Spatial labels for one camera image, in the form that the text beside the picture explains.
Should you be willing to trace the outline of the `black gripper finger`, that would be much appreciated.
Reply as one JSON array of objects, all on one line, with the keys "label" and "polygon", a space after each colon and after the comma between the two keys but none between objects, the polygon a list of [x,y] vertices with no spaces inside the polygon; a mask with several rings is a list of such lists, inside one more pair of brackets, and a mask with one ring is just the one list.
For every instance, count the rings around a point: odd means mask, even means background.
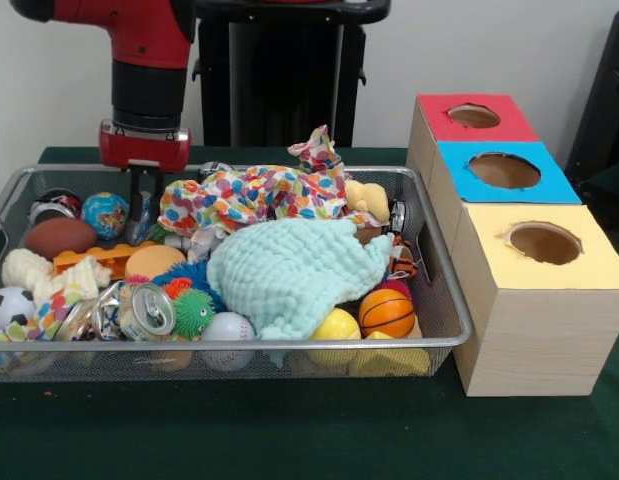
[{"label": "black gripper finger", "polygon": [[162,197],[162,172],[157,168],[148,168],[142,172],[141,178],[142,184],[149,193],[150,218],[156,220],[160,212]]},{"label": "black gripper finger", "polygon": [[139,168],[130,169],[130,220],[139,222],[142,215],[143,196],[140,190],[140,177],[142,170]]}]

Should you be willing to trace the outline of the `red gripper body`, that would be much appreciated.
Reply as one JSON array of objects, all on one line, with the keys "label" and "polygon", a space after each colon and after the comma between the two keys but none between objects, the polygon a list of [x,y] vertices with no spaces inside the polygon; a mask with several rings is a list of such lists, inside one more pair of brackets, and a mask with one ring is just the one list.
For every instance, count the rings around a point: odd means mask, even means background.
[{"label": "red gripper body", "polygon": [[110,119],[101,122],[99,151],[108,167],[155,168],[163,173],[183,171],[188,164],[191,132],[140,132],[123,128]]}]

